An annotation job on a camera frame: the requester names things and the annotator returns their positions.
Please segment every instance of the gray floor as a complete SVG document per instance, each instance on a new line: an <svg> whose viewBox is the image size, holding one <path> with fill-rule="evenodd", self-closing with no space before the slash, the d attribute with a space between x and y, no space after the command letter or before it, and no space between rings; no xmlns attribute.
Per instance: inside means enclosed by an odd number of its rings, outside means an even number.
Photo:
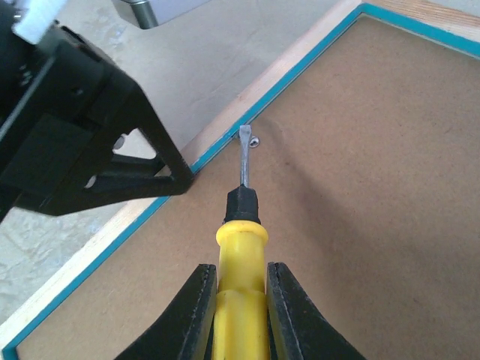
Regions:
<svg viewBox="0 0 480 360"><path fill-rule="evenodd" d="M181 148L335 2L211 0L141 31L119 19L110 0L70 0L60 20L139 82ZM480 16L478 0L437 2ZM144 151L136 141L129 146ZM120 206L57 218L11 211L0 225L0 323Z"/></svg>

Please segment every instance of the yellow handle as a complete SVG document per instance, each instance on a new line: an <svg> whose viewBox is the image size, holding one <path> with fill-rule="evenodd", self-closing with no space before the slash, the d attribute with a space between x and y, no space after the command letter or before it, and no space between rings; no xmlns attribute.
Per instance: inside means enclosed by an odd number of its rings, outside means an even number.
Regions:
<svg viewBox="0 0 480 360"><path fill-rule="evenodd" d="M233 220L217 231L220 280L214 318L213 360L268 360L265 228Z"/></svg>

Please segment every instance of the brown board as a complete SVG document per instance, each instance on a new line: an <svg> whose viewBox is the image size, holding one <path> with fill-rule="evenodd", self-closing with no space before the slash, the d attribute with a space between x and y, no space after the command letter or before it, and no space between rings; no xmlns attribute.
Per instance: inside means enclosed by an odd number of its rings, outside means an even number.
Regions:
<svg viewBox="0 0 480 360"><path fill-rule="evenodd" d="M474 58L362 18L253 122L266 258L285 262L368 359L480 353L479 83ZM232 142L19 357L115 357L198 263L217 263L215 233L238 182Z"/></svg>

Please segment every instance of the wooden board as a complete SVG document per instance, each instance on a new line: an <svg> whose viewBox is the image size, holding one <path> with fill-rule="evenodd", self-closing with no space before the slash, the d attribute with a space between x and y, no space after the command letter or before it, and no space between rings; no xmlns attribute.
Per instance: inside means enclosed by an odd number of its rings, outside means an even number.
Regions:
<svg viewBox="0 0 480 360"><path fill-rule="evenodd" d="M253 123L271 241L369 359L480 351L480 63L360 19ZM111 359L166 307L239 177L237 143L20 344L21 359Z"/></svg>

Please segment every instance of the blue tape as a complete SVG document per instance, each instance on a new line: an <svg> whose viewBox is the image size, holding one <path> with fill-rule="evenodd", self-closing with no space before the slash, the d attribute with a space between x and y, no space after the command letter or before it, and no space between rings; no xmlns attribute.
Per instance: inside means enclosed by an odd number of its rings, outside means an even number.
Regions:
<svg viewBox="0 0 480 360"><path fill-rule="evenodd" d="M418 35L438 41L446 46L480 57L480 44L447 31L426 25L409 17L399 15L390 10L372 4L359 5L340 24L338 24L323 40L321 40L298 64L290 69L258 102L256 102L233 126L213 144L193 165L192 170L198 173L212 158L223 149L239 130L240 125L252 122L282 91L295 80L308 66L315 61L336 38L344 33L360 14L367 14L401 27ZM32 333L77 287L82 284L110 255L117 250L143 223L145 223L169 198L156 199L127 229L125 229L85 270L66 286L4 349L1 353L4 360L19 360L17 346Z"/></svg>

